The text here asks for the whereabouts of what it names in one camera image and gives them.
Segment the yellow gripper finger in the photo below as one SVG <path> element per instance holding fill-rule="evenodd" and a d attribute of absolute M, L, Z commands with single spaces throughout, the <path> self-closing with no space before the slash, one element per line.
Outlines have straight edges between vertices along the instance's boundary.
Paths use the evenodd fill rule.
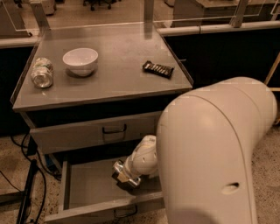
<path fill-rule="evenodd" d="M 117 178 L 122 183 L 128 182 L 130 180 L 130 178 L 127 175 L 123 174 L 123 173 L 119 173 Z"/>

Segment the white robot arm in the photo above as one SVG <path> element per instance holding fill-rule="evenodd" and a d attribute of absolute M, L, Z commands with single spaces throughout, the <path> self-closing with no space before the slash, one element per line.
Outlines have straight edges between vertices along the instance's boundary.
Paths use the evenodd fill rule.
<path fill-rule="evenodd" d="M 122 165 L 122 183 L 159 173 L 169 224 L 257 224 L 252 153 L 277 117 L 259 80 L 236 77 L 173 100 Z"/>

